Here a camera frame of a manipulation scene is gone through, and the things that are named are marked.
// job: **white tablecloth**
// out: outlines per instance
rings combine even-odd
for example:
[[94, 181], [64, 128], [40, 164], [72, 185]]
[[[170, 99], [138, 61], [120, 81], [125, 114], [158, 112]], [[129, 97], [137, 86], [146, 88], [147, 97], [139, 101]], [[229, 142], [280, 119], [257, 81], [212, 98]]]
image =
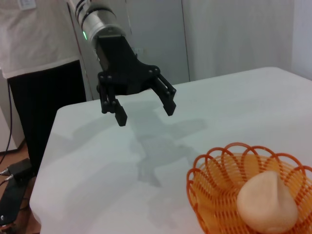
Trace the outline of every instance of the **white tablecloth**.
[[312, 82], [262, 68], [175, 86], [168, 117], [152, 91], [58, 111], [30, 205], [41, 234], [202, 233], [186, 195], [196, 156], [231, 142], [264, 145], [312, 165]]

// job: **silver cylinder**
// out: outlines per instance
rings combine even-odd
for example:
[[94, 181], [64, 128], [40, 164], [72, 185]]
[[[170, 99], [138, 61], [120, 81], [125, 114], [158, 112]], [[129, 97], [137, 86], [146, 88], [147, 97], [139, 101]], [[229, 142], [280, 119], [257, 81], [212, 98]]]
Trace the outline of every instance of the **silver cylinder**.
[[69, 3], [84, 36], [94, 48], [98, 37], [125, 35], [108, 4], [90, 3], [87, 0], [69, 0]]

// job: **basket rim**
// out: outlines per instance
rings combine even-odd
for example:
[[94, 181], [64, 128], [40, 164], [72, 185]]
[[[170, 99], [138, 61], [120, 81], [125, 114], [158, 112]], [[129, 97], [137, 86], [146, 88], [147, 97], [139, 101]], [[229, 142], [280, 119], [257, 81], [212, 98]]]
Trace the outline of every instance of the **basket rim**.
[[[244, 150], [243, 153], [232, 153], [230, 151], [230, 148], [233, 147], [233, 146], [242, 146], [242, 147], [245, 147], [246, 149]], [[259, 149], [260, 150], [265, 150], [268, 153], [270, 153], [271, 155], [270, 156], [259, 155], [258, 152], [256, 151], [256, 150], [259, 150]], [[211, 156], [211, 153], [215, 152], [215, 151], [221, 151], [221, 155], [218, 155], [216, 157]], [[263, 172], [263, 171], [267, 171], [267, 170], [265, 170], [265, 166], [267, 166], [270, 163], [271, 160], [276, 160], [279, 163], [278, 165], [279, 165], [279, 170], [280, 170], [279, 173], [280, 174], [281, 174], [281, 169], [282, 169], [281, 163], [283, 163], [285, 165], [288, 165], [290, 168], [292, 168], [291, 171], [286, 176], [286, 178], [285, 178], [286, 180], [289, 180], [291, 178], [292, 174], [294, 174], [296, 171], [300, 171], [302, 173], [302, 175], [303, 175], [303, 181], [302, 181], [302, 185], [301, 185], [301, 187], [300, 187], [300, 189], [298, 191], [298, 194], [303, 192], [302, 190], [304, 190], [304, 191], [312, 190], [312, 185], [307, 186], [307, 184], [306, 184], [307, 180], [312, 181], [310, 178], [307, 177], [307, 174], [306, 174], [306, 171], [312, 172], [312, 167], [306, 166], [306, 165], [302, 165], [302, 163], [296, 157], [294, 157], [294, 156], [292, 156], [292, 155], [290, 155], [288, 153], [275, 153], [272, 150], [270, 150], [269, 148], [264, 147], [264, 146], [260, 146], [260, 145], [249, 146], [248, 144], [241, 143], [241, 142], [234, 142], [234, 143], [228, 144], [224, 148], [222, 148], [222, 147], [214, 147], [214, 148], [210, 149], [206, 154], [199, 155], [198, 157], [196, 157], [196, 159], [193, 162], [193, 167], [187, 172], [187, 186], [186, 186], [187, 197], [188, 197], [188, 200], [189, 200], [189, 203], [190, 203], [192, 209], [194, 210], [194, 212], [196, 214], [196, 217], [197, 217], [197, 219], [199, 221], [199, 224], [200, 224], [200, 226], [202, 227], [202, 229], [203, 229], [203, 231], [205, 233], [209, 234], [210, 232], [209, 232], [208, 228], [206, 227], [205, 222], [204, 222], [203, 218], [201, 217], [201, 215], [200, 215], [200, 213], [198, 211], [198, 203], [197, 203], [197, 201], [195, 201], [195, 203], [193, 204], [192, 199], [191, 199], [191, 193], [193, 194], [193, 196], [196, 199], [196, 193], [192, 189], [192, 184], [194, 183], [193, 179], [194, 179], [195, 175], [197, 173], [201, 173], [201, 175], [204, 176], [205, 179], [207, 181], [209, 181], [209, 183], [211, 185], [213, 185], [213, 183], [215, 183], [214, 180], [213, 179], [209, 179], [208, 178], [209, 175], [206, 175], [205, 172], [203, 172], [201, 170], [201, 167], [205, 168], [205, 165], [207, 165], [208, 161], [213, 161], [216, 164], [216, 166], [220, 169], [220, 171], [222, 172], [222, 175], [226, 177], [225, 179], [228, 179], [229, 181], [231, 181], [231, 179], [230, 179], [230, 177], [228, 175], [228, 172], [225, 169], [225, 165], [224, 165], [224, 157], [225, 156], [231, 156], [232, 159], [237, 164], [237, 166], [238, 166], [238, 168], [239, 168], [239, 170], [241, 172], [241, 175], [242, 175], [242, 178], [243, 178], [244, 182], [246, 182], [247, 181], [247, 177], [246, 177], [245, 171], [242, 171], [241, 165], [243, 165], [244, 159], [248, 155], [253, 155], [253, 156], [255, 156], [257, 158], [257, 162], [258, 162], [258, 165], [259, 165], [260, 173]], [[289, 164], [287, 162], [284, 162], [283, 160], [280, 159], [280, 157], [290, 158], [292, 161], [294, 161], [297, 164], [297, 166], [293, 166], [293, 165], [291, 165], [291, 164]], [[262, 163], [261, 158], [266, 158], [264, 163]], [[201, 159], [204, 159], [204, 162], [201, 163], [198, 166], [198, 162]], [[305, 218], [305, 220], [301, 223], [301, 225], [306, 225], [306, 222], [309, 221], [309, 220], [312, 220], [312, 211]]]

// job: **orange wire basket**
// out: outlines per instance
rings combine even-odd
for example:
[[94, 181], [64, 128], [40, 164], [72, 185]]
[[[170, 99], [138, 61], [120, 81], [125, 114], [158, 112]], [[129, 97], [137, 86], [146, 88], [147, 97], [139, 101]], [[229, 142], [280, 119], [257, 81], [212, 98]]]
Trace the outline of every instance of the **orange wire basket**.
[[[233, 146], [244, 147], [242, 154], [232, 153]], [[261, 156], [265, 150], [270, 156]], [[220, 152], [219, 156], [211, 154]], [[281, 160], [290, 158], [297, 166]], [[299, 217], [286, 234], [312, 234], [312, 180], [292, 155], [274, 153], [263, 146], [232, 143], [225, 148], [213, 148], [198, 156], [187, 173], [187, 195], [199, 224], [206, 234], [257, 234], [240, 218], [236, 198], [241, 187], [253, 176], [264, 171], [276, 171], [296, 201]]]

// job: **black device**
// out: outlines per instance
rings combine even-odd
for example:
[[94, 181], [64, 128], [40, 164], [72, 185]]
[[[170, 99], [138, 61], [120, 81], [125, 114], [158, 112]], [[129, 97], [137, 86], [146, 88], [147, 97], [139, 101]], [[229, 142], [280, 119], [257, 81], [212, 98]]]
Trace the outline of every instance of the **black device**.
[[29, 158], [10, 165], [1, 172], [1, 176], [9, 176], [3, 181], [8, 184], [0, 199], [0, 227], [6, 230], [16, 220], [28, 182], [34, 177]]
[[105, 1], [69, 0], [68, 8], [74, 13], [103, 69], [98, 74], [97, 85], [102, 113], [115, 113], [119, 126], [125, 126], [127, 114], [116, 95], [152, 89], [171, 116], [176, 108], [173, 101], [176, 89], [161, 75], [160, 68], [137, 59], [109, 5]]

